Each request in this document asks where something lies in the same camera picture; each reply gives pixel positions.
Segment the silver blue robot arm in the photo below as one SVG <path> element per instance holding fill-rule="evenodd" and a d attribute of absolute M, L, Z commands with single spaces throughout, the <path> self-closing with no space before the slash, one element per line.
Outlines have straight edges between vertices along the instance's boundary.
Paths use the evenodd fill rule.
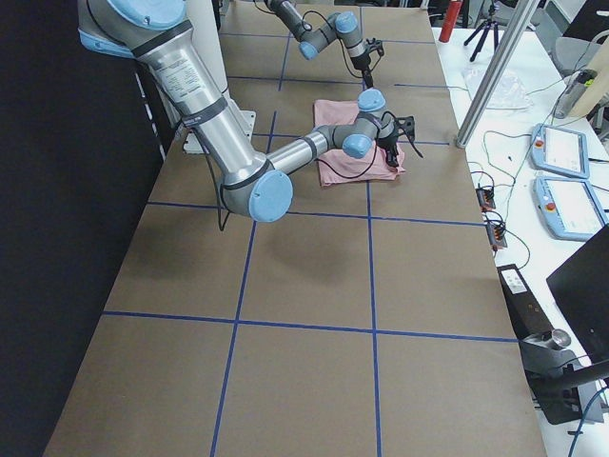
<path fill-rule="evenodd" d="M 216 66 L 206 65 L 195 49 L 184 1 L 80 1 L 77 4 L 82 45 L 95 52 L 133 59 L 147 66 L 160 90 L 194 132 L 204 153 L 222 173 L 216 187 L 218 205 L 257 222 L 274 222 L 288 211 L 293 186 L 291 172 L 320 155 L 340 149 L 362 158 L 373 147 L 384 149 L 386 163 L 397 167 L 400 136 L 412 139 L 413 117 L 387 110 L 383 94 L 374 88 L 370 53 L 382 51 L 376 39 L 365 40 L 353 12 L 335 12 L 314 29 L 288 1 L 269 1 L 270 13 L 282 20 L 299 44 L 303 57 L 315 58 L 332 42 L 346 49 L 365 83 L 359 112 L 347 125 L 320 126 L 270 154 L 252 147 L 246 121 L 213 78 Z"/>
<path fill-rule="evenodd" d="M 265 1 L 268 10 L 276 15 L 299 43 L 299 51 L 304 59 L 315 59 L 323 50 L 338 41 L 342 46 L 343 58 L 348 72 L 361 75 L 364 87 L 374 87 L 371 54 L 384 56 L 383 42 L 376 38 L 364 39 L 359 20 L 352 11 L 334 12 L 327 17 L 317 11 L 300 14 L 289 1 Z"/>

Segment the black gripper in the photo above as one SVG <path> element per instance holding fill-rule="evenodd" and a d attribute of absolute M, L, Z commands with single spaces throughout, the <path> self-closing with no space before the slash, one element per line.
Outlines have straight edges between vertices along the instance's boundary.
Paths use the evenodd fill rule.
<path fill-rule="evenodd" d="M 372 89 L 374 87 L 374 81 L 372 76 L 371 68 L 371 57 L 372 53 L 378 54 L 378 59 L 384 57 L 383 41 L 372 38 L 363 39 L 358 44 L 349 48 L 349 57 L 355 70 L 362 72 L 363 83 L 366 89 Z"/>
<path fill-rule="evenodd" d="M 385 162 L 391 168 L 398 168 L 399 152 L 396 148 L 398 139 L 404 136 L 410 144 L 415 140 L 415 118 L 413 116 L 396 116 L 384 113 L 381 118 L 381 131 L 378 135 L 378 146 L 385 150 Z"/>

